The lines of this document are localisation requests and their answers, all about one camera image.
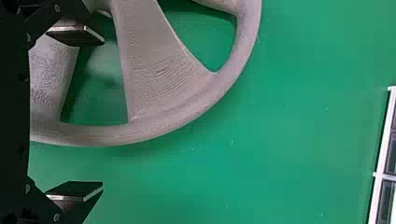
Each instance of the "green mat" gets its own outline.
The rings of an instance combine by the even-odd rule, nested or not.
[[[219,69],[234,19],[188,0],[161,4],[197,58]],[[43,190],[104,181],[86,223],[364,223],[396,84],[395,11],[393,0],[266,0],[246,71],[201,118],[125,147],[32,143],[29,175]],[[81,50],[63,120],[123,123],[114,27],[94,21],[107,42]]]

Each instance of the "wheel spoke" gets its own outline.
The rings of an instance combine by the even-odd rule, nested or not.
[[[187,50],[156,0],[113,0],[129,119],[185,102],[210,72]]]
[[[43,35],[29,51],[32,119],[59,120],[74,73],[78,48]]]

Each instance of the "bolt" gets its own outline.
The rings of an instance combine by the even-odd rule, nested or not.
[[[55,11],[56,11],[57,13],[60,13],[60,12],[61,12],[61,7],[59,7],[58,5],[55,5],[54,8],[55,8]]]
[[[32,41],[32,37],[29,34],[26,34],[26,38],[28,43]]]
[[[53,216],[53,222],[58,222],[61,219],[61,215],[59,214],[55,214],[55,216]]]
[[[30,185],[26,185],[25,194],[28,194],[29,192],[30,192]]]

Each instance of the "steering wheel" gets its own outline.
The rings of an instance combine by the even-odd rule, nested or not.
[[[193,0],[235,15],[236,39],[222,68],[208,71],[186,48],[157,0],[86,0],[115,23],[128,123],[114,126],[61,122],[78,57],[48,36],[30,50],[32,141],[62,146],[119,146],[186,125],[214,105],[242,73],[260,26],[262,0]]]

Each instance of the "black metal bracket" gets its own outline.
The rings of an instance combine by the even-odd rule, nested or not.
[[[69,181],[43,193],[28,177],[19,223],[83,223],[103,194],[101,182]]]

